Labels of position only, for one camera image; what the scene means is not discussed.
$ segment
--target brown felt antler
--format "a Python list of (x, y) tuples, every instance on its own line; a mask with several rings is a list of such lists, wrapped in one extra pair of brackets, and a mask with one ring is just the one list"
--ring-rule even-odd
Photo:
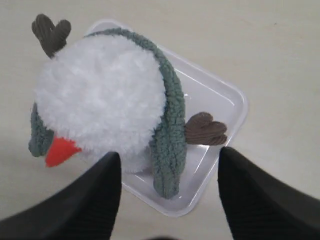
[(44, 14), (36, 16), (32, 22), (32, 32), (39, 40), (41, 47), (49, 58), (60, 51), (67, 44), (67, 37), (71, 31), (71, 24), (67, 20), (61, 20), (56, 26), (51, 19)]
[(210, 113), (199, 112), (185, 124), (186, 142), (191, 145), (216, 146), (227, 141), (227, 126), (214, 121)]

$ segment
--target clear plastic container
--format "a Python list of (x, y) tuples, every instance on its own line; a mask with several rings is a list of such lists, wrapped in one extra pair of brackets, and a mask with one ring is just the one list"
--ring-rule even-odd
[[(131, 30), (115, 20), (102, 19), (93, 24), (86, 35), (118, 27)], [(234, 85), (222, 81), (164, 47), (160, 45), (158, 47), (172, 63), (181, 80), (185, 96), (186, 120), (198, 112), (212, 114), (215, 120), (227, 124), (228, 140), (225, 145), (230, 144), (248, 114), (245, 95)], [(124, 174), (122, 184), (126, 190), (162, 214), (170, 217), (183, 216), (195, 207), (215, 173), (221, 147), (188, 146), (186, 166), (180, 179), (180, 191), (173, 199), (167, 200), (157, 194), (153, 187), (151, 172)]]

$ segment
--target white fur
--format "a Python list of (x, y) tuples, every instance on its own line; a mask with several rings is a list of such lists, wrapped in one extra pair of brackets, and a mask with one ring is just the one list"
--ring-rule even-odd
[(35, 93), (44, 124), (86, 157), (115, 151), (125, 172), (149, 166), (144, 153), (166, 102), (152, 52), (123, 36), (83, 38), (45, 64)]

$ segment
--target green plush body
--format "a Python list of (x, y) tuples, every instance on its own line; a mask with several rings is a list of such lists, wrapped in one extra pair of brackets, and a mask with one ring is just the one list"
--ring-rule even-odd
[[(185, 99), (181, 82), (163, 52), (144, 36), (126, 29), (112, 28), (92, 33), (87, 37), (101, 34), (121, 35), (132, 40), (141, 48), (151, 51), (159, 63), (159, 70), (163, 76), (166, 90), (166, 104), (161, 123), (154, 130), (149, 147), (151, 150), (154, 189), (163, 198), (170, 199), (179, 192), (180, 175), (185, 168), (187, 153)], [(33, 108), (31, 115), (33, 134), (31, 135), (29, 149), (32, 155), (43, 156), (49, 148), (53, 134), (43, 126), (43, 122), (36, 110), (36, 108)]]

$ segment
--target stuffed bird toy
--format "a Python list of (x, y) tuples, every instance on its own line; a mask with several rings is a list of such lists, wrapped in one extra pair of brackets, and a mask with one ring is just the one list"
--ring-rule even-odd
[(151, 168), (163, 198), (179, 192), (187, 144), (221, 145), (224, 123), (206, 112), (185, 120), (175, 69), (150, 40), (122, 28), (85, 36), (67, 47), (67, 20), (40, 14), (32, 31), (50, 57), (41, 70), (31, 113), (29, 150), (47, 167), (75, 154), (98, 161), (117, 152), (124, 173)]

